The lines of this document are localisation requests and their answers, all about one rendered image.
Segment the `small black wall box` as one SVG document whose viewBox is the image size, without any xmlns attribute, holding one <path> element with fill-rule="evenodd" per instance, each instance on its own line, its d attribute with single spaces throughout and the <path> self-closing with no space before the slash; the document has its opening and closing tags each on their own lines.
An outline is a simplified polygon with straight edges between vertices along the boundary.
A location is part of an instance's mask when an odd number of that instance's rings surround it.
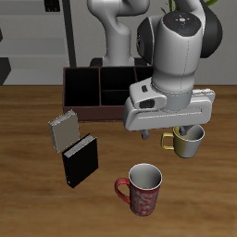
<svg viewBox="0 0 237 237">
<path fill-rule="evenodd" d="M 46 12 L 59 12 L 59 0 L 44 0 L 44 9 Z"/>
</svg>

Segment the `green pot plant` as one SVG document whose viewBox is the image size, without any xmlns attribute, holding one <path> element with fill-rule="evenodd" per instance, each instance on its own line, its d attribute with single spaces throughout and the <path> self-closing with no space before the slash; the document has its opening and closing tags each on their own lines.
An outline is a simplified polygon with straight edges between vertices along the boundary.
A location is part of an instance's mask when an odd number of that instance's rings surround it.
<svg viewBox="0 0 237 237">
<path fill-rule="evenodd" d="M 207 6 L 212 6 L 214 5 L 218 0 L 207 0 L 206 1 L 206 5 Z M 170 12 L 172 11 L 178 11 L 179 8 L 177 6 L 177 4 L 174 2 L 174 0 L 168 0 L 167 2 L 167 6 Z"/>
</svg>

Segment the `red mug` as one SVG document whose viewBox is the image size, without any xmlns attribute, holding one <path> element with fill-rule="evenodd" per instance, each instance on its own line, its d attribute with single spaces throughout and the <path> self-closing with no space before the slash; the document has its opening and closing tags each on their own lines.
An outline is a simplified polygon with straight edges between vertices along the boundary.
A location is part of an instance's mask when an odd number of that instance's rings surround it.
<svg viewBox="0 0 237 237">
<path fill-rule="evenodd" d="M 130 205 L 135 215 L 145 217 L 151 215 L 155 209 L 161 183 L 161 171 L 154 165 L 141 163 L 130 169 L 128 179 L 116 180 L 115 192 L 118 197 Z M 129 196 L 119 190 L 121 184 L 128 186 Z"/>
</svg>

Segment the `dark brown desk caddy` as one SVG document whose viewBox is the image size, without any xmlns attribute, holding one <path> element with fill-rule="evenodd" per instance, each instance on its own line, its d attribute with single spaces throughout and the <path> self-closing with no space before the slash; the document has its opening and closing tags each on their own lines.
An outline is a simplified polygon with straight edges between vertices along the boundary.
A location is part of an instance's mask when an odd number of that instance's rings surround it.
<svg viewBox="0 0 237 237">
<path fill-rule="evenodd" d="M 78 122 L 121 121 L 130 85 L 152 74 L 151 66 L 64 68 L 63 111 Z"/>
</svg>

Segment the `black book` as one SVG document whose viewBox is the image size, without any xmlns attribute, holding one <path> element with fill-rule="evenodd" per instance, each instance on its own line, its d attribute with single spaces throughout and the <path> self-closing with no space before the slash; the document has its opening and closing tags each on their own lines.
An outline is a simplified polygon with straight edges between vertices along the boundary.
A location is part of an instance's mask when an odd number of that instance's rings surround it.
<svg viewBox="0 0 237 237">
<path fill-rule="evenodd" d="M 67 184 L 74 188 L 98 169 L 97 139 L 90 133 L 62 153 Z"/>
</svg>

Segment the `grey book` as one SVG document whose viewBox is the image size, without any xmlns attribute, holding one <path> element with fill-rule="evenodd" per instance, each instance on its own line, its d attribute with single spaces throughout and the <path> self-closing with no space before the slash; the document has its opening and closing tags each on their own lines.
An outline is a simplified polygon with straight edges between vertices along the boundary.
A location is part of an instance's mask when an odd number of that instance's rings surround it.
<svg viewBox="0 0 237 237">
<path fill-rule="evenodd" d="M 80 139 L 78 116 L 70 110 L 48 123 L 53 148 L 60 152 Z"/>
</svg>

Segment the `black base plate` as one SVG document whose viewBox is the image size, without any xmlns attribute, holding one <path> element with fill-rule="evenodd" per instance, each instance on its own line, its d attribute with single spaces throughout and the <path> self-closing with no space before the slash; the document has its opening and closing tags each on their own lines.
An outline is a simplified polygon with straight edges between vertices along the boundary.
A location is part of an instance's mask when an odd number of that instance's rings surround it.
<svg viewBox="0 0 237 237">
<path fill-rule="evenodd" d="M 134 58 L 134 65 L 135 66 L 146 66 L 147 63 L 140 57 Z M 102 67 L 103 66 L 103 58 L 102 57 L 95 57 L 91 60 L 90 63 L 91 67 Z"/>
</svg>

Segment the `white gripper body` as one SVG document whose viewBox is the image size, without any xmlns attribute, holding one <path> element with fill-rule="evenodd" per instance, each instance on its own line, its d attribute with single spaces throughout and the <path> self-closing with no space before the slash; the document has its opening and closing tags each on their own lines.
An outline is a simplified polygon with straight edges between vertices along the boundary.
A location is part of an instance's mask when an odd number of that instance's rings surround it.
<svg viewBox="0 0 237 237">
<path fill-rule="evenodd" d="M 123 111 L 124 128 L 127 131 L 141 131 L 206 124 L 211 118 L 215 96 L 211 89 L 195 89 L 190 104 L 179 111 L 135 109 L 128 98 Z"/>
</svg>

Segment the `yellow and white mug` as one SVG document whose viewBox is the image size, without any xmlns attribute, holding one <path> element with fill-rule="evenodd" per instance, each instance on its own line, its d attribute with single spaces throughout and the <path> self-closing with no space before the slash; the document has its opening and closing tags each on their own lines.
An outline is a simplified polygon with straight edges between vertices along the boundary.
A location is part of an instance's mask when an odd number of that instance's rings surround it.
<svg viewBox="0 0 237 237">
<path fill-rule="evenodd" d="M 165 145 L 165 138 L 173 139 L 172 145 Z M 180 135 L 180 127 L 174 127 L 173 132 L 164 132 L 161 136 L 161 147 L 166 150 L 173 150 L 177 156 L 182 158 L 193 157 L 203 138 L 205 131 L 200 125 L 193 125 L 186 135 Z"/>
</svg>

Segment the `black vertical post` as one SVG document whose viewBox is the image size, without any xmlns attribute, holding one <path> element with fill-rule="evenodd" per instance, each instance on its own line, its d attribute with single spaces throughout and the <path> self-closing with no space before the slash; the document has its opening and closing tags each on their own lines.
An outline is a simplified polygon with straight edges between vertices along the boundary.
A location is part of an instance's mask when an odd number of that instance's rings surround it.
<svg viewBox="0 0 237 237">
<path fill-rule="evenodd" d="M 72 28 L 70 0 L 62 0 L 62 5 L 63 5 L 63 11 L 64 11 L 67 46 L 68 46 L 68 52 L 69 52 L 69 66 L 71 68 L 75 68 L 76 67 L 76 54 L 75 54 L 73 28 Z"/>
</svg>

